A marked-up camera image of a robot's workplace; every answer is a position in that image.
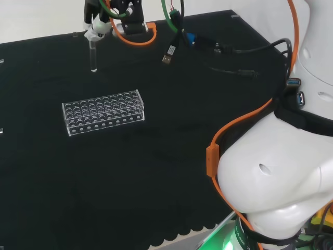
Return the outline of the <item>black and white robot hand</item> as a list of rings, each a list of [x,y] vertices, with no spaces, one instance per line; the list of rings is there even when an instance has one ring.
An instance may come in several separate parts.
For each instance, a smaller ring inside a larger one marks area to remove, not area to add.
[[[85,0],[83,28],[84,36],[90,42],[98,42],[110,32],[112,24],[99,1]]]

